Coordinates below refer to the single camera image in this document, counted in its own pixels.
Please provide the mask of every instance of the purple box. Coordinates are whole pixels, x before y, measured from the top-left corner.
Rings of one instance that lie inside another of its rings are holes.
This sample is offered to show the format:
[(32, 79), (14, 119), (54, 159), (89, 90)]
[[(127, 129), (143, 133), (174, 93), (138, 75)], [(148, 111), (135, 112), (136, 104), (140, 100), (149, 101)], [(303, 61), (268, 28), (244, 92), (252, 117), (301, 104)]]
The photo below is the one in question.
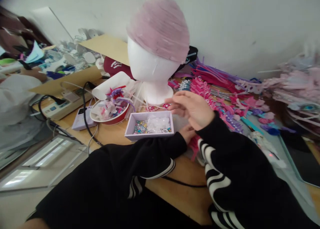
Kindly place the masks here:
[[(133, 134), (134, 127), (137, 121), (145, 121), (150, 117), (165, 117), (170, 119), (171, 132), (167, 133), (147, 133), (147, 134)], [(155, 112), (141, 112), (141, 113), (131, 113), (126, 132), (124, 136), (130, 141), (134, 142), (142, 138), (151, 137), (170, 137), (174, 135), (172, 114), (170, 111), (155, 111)]]

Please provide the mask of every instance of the paper bowl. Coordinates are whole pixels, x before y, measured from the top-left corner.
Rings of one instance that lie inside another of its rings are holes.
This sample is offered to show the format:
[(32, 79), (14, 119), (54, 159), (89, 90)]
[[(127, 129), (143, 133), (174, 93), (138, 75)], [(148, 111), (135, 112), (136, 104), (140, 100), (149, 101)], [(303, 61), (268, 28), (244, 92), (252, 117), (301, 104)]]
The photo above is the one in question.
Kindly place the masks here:
[[(97, 102), (93, 105), (92, 108), (94, 108), (95, 106), (97, 106), (99, 102), (100, 102), (100, 100), (97, 101)], [(120, 115), (118, 115), (118, 116), (116, 116), (116, 117), (114, 117), (114, 118), (111, 118), (111, 119), (109, 119), (109, 120), (106, 120), (106, 121), (100, 121), (100, 120), (96, 117), (95, 114), (91, 113), (91, 111), (90, 111), (90, 118), (91, 118), (91, 120), (93, 120), (93, 121), (95, 121), (95, 122), (102, 123), (102, 124), (115, 125), (115, 124), (118, 124), (118, 123), (122, 122), (122, 121), (125, 119), (126, 114), (127, 114), (127, 112), (128, 112), (129, 106), (130, 106), (130, 104), (127, 104), (127, 107), (124, 109), (124, 111), (122, 111), (122, 113), (121, 113)]]

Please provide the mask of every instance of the pink beanie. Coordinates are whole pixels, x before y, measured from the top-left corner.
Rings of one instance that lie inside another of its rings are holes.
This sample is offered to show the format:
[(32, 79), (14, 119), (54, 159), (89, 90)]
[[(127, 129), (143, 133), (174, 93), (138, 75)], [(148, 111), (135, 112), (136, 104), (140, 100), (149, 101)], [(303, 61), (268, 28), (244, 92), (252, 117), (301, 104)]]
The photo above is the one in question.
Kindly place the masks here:
[(127, 27), (128, 36), (146, 51), (183, 64), (189, 30), (174, 0), (147, 0)]

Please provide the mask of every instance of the table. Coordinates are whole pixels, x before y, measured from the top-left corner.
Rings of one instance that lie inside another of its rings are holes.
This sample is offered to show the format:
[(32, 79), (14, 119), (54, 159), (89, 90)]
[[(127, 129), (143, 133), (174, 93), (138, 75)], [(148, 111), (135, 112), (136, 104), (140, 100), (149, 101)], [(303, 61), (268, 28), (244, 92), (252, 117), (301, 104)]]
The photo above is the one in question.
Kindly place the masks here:
[[(49, 98), (42, 103), (42, 106), (45, 107), (47, 104), (52, 103), (52, 99)], [(71, 128), (77, 111), (78, 109), (55, 123), (87, 145), (91, 138), (87, 130), (74, 131)], [(127, 121), (113, 126), (100, 124), (95, 137), (104, 145), (129, 145), (131, 142), (124, 137), (126, 127)], [(94, 133), (96, 127), (92, 127), (90, 130)], [(320, 163), (320, 153), (311, 142), (307, 142), (307, 144)], [(90, 149), (96, 150), (98, 148), (99, 145), (92, 140)], [(192, 185), (206, 185), (203, 167), (191, 162), (190, 159), (185, 156), (180, 156), (175, 161), (176, 167), (168, 175), (169, 177)], [(162, 178), (147, 180), (146, 187), (200, 225), (211, 224), (208, 207), (212, 204), (212, 199), (207, 188), (190, 188)], [(308, 184), (307, 188), (311, 194), (317, 213), (320, 216), (320, 188)]]

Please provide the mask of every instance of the hand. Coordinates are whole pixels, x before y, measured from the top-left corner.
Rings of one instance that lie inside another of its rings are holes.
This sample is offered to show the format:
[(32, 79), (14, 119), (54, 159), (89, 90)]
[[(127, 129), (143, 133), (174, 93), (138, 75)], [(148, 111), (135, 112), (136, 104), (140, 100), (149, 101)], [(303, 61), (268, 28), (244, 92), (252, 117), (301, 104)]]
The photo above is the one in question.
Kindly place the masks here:
[(196, 132), (194, 131), (193, 127), (190, 124), (181, 128), (179, 130), (179, 133), (182, 135), (182, 137), (184, 138), (187, 144), (189, 144), (192, 137), (196, 135)]
[(214, 112), (205, 99), (190, 91), (179, 91), (165, 103), (171, 104), (168, 110), (172, 110), (172, 114), (187, 118), (196, 131), (205, 128), (214, 118)]

